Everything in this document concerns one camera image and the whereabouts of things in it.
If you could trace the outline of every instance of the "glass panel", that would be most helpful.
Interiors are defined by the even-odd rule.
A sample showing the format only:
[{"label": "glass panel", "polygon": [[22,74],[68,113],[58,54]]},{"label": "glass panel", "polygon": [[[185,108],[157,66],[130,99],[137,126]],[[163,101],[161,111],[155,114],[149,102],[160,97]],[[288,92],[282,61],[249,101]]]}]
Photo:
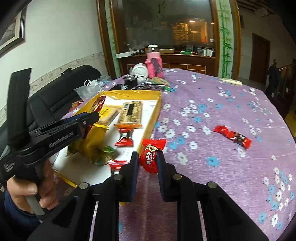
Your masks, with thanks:
[{"label": "glass panel", "polygon": [[122,0],[129,48],[214,47],[209,0]]}]

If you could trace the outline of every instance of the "floral tablecloth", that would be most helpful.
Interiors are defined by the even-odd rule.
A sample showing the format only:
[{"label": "floral tablecloth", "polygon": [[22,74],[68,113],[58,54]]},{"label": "floral tablecloth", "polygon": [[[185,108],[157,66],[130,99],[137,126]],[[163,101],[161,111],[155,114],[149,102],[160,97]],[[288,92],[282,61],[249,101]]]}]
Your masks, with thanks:
[{"label": "floral tablecloth", "polygon": [[[275,241],[293,217],[296,146],[260,90],[216,77],[166,69],[173,92],[163,92],[152,138],[166,138],[168,163],[192,181],[216,182]],[[119,78],[104,87],[123,83]],[[249,149],[213,132],[226,125],[251,139]],[[120,240],[177,240],[176,203],[161,199],[157,175],[139,169],[135,199],[120,206]]]}]

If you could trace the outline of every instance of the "picture frame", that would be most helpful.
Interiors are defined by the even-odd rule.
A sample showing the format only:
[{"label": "picture frame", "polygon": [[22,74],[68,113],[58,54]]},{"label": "picture frame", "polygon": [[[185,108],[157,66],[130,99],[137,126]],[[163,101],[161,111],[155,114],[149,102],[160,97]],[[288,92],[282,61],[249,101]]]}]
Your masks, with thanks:
[{"label": "picture frame", "polygon": [[17,14],[0,38],[0,57],[25,41],[26,10],[25,7]]}]

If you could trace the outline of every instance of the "metal screw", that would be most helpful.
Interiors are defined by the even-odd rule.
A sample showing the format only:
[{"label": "metal screw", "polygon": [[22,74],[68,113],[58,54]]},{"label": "metal screw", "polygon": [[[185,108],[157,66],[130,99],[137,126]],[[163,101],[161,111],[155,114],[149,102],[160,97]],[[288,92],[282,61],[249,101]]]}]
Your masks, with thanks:
[{"label": "metal screw", "polygon": [[119,180],[122,179],[122,175],[121,175],[121,174],[116,174],[116,175],[114,175],[113,178],[114,178],[116,181],[119,181]]},{"label": "metal screw", "polygon": [[176,174],[173,175],[173,178],[174,178],[175,180],[180,180],[180,179],[182,178],[182,175],[179,174],[179,173],[176,173]]},{"label": "metal screw", "polygon": [[86,189],[89,185],[87,183],[80,183],[79,187],[81,189]]},{"label": "metal screw", "polygon": [[216,188],[217,187],[217,184],[215,182],[209,182],[207,184],[210,188]]}]

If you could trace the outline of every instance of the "hand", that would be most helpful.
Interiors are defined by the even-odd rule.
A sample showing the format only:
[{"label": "hand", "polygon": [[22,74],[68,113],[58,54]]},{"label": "hand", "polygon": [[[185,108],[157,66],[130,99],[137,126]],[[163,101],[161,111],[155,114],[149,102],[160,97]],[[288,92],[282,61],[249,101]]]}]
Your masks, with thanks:
[{"label": "hand", "polygon": [[18,179],[14,176],[7,181],[7,189],[14,204],[19,209],[29,213],[34,212],[27,203],[25,196],[35,195],[38,192],[41,196],[39,201],[40,206],[48,210],[54,208],[59,202],[56,197],[54,171],[49,160],[46,160],[44,163],[44,180],[38,188],[35,183],[24,179]]}]

